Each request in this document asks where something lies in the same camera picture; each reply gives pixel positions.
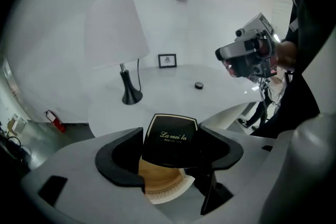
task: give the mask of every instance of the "fire extinguisher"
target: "fire extinguisher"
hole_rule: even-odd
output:
[[[53,114],[50,110],[45,112],[47,119],[53,123],[53,125],[60,130],[62,133],[65,132],[65,126],[60,122],[60,120]]]

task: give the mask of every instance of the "shoe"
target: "shoe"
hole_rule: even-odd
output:
[[[238,119],[238,122],[242,125],[242,126],[244,126],[245,128],[248,128],[249,126],[247,126],[247,121],[246,120],[243,120],[243,119]]]

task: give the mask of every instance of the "picture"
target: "picture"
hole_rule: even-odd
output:
[[[177,67],[176,54],[159,54],[159,68]]]

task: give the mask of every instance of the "table lamp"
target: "table lamp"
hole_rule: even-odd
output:
[[[92,69],[120,65],[124,104],[136,104],[142,93],[132,85],[125,63],[149,53],[133,0],[97,0],[85,21],[85,52]]]

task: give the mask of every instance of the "white table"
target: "white table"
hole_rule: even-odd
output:
[[[137,72],[130,72],[130,76],[137,88]],[[145,134],[156,113],[189,116],[201,123],[212,116],[223,117],[223,111],[238,105],[260,101],[254,83],[245,78],[232,78],[224,67],[222,70],[193,65],[146,68],[140,69],[140,80],[143,98],[134,105],[121,101],[124,94],[121,78],[92,94],[88,119],[96,137],[133,127],[143,127]],[[204,88],[196,89],[196,82],[203,83]],[[233,122],[243,109],[227,112],[229,121]]]

